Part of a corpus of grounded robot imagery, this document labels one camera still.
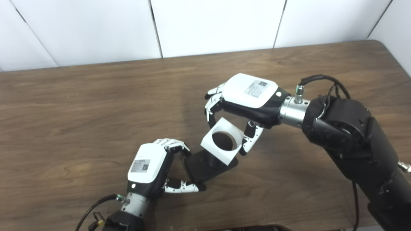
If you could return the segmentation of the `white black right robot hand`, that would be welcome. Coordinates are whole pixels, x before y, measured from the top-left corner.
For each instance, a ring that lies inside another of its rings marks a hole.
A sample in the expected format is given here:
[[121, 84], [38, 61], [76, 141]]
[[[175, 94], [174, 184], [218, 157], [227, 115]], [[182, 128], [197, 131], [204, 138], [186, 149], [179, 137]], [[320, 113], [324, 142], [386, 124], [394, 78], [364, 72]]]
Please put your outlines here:
[[221, 110], [248, 119], [239, 150], [245, 156], [264, 129], [281, 123], [280, 109], [289, 96], [273, 81], [239, 73], [206, 93], [204, 113], [209, 127], [216, 124], [215, 114]]

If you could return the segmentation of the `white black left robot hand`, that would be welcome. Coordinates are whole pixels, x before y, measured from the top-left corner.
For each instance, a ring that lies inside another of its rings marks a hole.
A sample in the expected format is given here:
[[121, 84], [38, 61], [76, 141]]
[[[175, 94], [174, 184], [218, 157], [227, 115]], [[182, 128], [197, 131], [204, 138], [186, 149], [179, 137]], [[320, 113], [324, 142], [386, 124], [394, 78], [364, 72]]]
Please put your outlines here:
[[127, 193], [135, 193], [150, 200], [163, 193], [195, 193], [206, 190], [203, 183], [168, 177], [175, 154], [191, 155], [183, 141], [163, 138], [140, 146], [127, 174]]

